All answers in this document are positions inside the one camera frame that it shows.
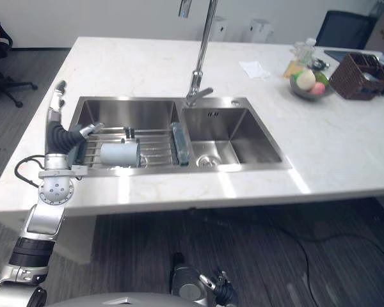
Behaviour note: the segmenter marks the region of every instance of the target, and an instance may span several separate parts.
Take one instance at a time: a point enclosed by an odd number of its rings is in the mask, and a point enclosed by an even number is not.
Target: kitchen sink
[[[76,151],[75,163],[87,165],[89,176],[290,168],[247,99],[185,103],[185,98],[81,97],[70,130],[95,122],[105,127]],[[101,164],[101,145],[119,142],[140,144],[139,167]],[[181,152],[188,153],[186,161]]]

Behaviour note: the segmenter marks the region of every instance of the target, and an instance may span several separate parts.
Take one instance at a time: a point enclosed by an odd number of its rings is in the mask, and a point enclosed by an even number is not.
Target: white paper
[[[270,72],[264,70],[259,62],[239,62],[243,70],[248,74],[249,78],[268,78]]]

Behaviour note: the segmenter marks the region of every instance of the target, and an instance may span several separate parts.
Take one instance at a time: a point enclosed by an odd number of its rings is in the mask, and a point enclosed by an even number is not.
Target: wicker basket
[[[364,73],[376,78],[368,80]],[[349,53],[329,80],[345,99],[371,100],[384,90],[384,70],[371,54]]]

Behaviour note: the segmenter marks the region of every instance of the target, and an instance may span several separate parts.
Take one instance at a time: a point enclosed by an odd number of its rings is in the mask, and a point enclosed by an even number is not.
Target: faucet handle
[[[199,91],[197,92],[196,94],[194,95],[188,95],[186,97],[186,104],[188,107],[191,107],[195,104],[195,102],[200,99],[200,98],[203,98],[209,94],[213,93],[213,88],[206,88],[202,91]]]

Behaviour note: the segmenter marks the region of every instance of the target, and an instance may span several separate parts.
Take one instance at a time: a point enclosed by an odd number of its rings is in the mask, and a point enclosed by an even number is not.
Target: white countertop
[[[183,97],[200,43],[78,38],[0,178],[0,212],[28,210],[34,187],[13,174],[21,159],[44,154],[45,115],[53,86],[66,80],[63,125],[80,96]],[[216,97],[247,97],[293,169],[83,178],[68,204],[71,216],[144,210],[290,203],[384,194],[384,97],[319,102],[295,97],[282,77],[288,45],[210,43],[201,88]],[[318,51],[332,68],[334,59]],[[259,61],[268,79],[249,79],[240,61]],[[38,180],[33,163],[20,169]],[[97,189],[103,182],[107,189]]]

